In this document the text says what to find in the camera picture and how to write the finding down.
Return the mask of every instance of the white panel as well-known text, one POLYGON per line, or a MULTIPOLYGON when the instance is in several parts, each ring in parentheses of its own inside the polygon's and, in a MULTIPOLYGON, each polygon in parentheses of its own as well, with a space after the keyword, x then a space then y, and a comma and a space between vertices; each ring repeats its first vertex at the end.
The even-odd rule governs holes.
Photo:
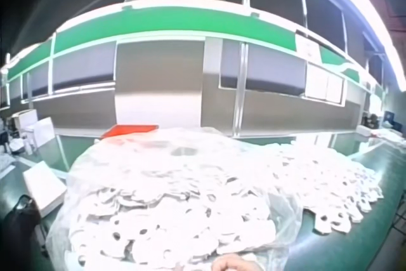
POLYGON ((326 100, 333 103, 341 103, 342 95, 343 79, 335 74, 330 74, 326 100))
POLYGON ((327 97, 327 85, 329 73, 313 65, 307 66, 306 96, 325 100, 327 97))

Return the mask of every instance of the green workbench surface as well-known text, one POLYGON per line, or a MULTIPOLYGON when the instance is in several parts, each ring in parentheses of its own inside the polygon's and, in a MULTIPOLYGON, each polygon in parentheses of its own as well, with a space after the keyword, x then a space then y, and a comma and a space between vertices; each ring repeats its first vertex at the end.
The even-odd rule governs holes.
MULTIPOLYGON (((244 139, 245 142, 265 145, 290 143, 292 140, 313 141, 311 135, 278 138, 244 139)), ((381 176, 381 188, 385 198, 373 204, 372 211, 359 224, 354 224, 349 234, 333 232, 321 236, 314 232, 314 217, 305 211, 303 224, 296 242, 291 246, 286 270, 365 270, 373 261, 383 244, 395 215, 406 180, 406 155, 380 140, 369 140, 355 134, 320 134, 317 143, 330 146, 363 165, 377 171, 381 176)), ((47 143, 34 155, 22 157, 31 162, 44 160, 50 167, 66 171, 74 160, 90 147, 94 138, 61 136, 47 143)), ((27 192, 22 172, 29 167, 18 162, 16 169, 0 180, 0 219, 27 192)), ((49 227, 55 219, 54 211, 44 219, 49 227)), ((50 262, 34 247, 34 270, 52 270, 50 262)))

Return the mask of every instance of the metal frame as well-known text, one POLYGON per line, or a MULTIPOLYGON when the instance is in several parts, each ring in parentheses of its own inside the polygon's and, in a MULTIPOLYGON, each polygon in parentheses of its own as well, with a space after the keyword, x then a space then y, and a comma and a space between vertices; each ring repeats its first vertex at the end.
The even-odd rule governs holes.
POLYGON ((235 93, 234 117, 233 117, 233 137, 238 138, 241 133, 242 116, 244 114, 244 100, 246 98, 246 84, 248 73, 249 45, 240 43, 240 69, 237 78, 237 90, 235 93))

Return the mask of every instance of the plastic bag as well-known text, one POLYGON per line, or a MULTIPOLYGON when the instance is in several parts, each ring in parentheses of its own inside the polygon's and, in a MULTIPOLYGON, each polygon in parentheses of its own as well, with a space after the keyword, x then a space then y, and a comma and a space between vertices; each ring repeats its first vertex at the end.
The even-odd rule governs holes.
POLYGON ((211 128, 93 145, 73 164, 49 231, 55 269, 210 270, 217 254, 252 251, 282 270, 303 209, 273 184, 281 164, 262 151, 211 128))

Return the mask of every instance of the hand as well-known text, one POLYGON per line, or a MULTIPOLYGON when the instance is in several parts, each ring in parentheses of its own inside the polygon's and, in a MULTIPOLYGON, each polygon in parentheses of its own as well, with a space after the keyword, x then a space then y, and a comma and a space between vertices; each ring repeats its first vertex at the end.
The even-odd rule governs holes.
POLYGON ((229 269, 236 271, 262 271, 257 263, 243 260, 236 254, 217 257, 211 266, 211 271, 227 271, 229 269))

